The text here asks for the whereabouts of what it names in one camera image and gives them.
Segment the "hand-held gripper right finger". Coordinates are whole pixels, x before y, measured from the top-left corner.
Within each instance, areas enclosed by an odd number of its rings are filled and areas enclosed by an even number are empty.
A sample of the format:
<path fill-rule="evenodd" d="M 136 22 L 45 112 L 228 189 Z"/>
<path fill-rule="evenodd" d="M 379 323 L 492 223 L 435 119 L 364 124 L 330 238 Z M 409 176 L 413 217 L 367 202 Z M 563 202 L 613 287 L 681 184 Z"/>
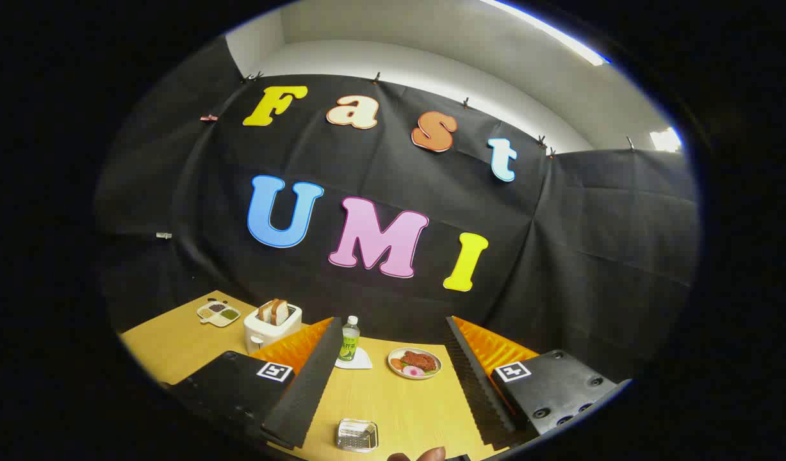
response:
<path fill-rule="evenodd" d="M 462 318 L 446 318 L 445 337 L 482 441 L 493 449 L 550 437 L 626 387 L 569 352 L 536 353 Z"/>

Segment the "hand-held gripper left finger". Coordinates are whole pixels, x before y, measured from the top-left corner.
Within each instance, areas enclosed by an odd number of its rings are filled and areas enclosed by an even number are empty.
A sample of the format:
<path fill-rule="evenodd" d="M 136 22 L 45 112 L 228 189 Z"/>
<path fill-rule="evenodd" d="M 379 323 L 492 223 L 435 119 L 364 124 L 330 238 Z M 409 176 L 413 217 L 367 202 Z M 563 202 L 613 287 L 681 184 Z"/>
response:
<path fill-rule="evenodd" d="M 340 319 L 327 318 L 253 355 L 225 351 L 169 391 L 240 441 L 301 448 L 341 341 Z"/>

